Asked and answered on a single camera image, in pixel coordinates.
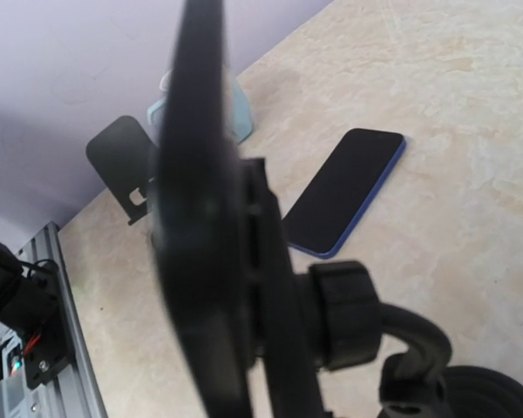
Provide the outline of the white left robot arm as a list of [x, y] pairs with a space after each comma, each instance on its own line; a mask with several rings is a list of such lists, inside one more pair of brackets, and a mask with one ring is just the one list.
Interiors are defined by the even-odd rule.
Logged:
[[22, 261], [0, 243], [0, 323], [21, 340], [14, 355], [29, 389], [52, 381], [73, 359], [59, 279], [56, 261]]

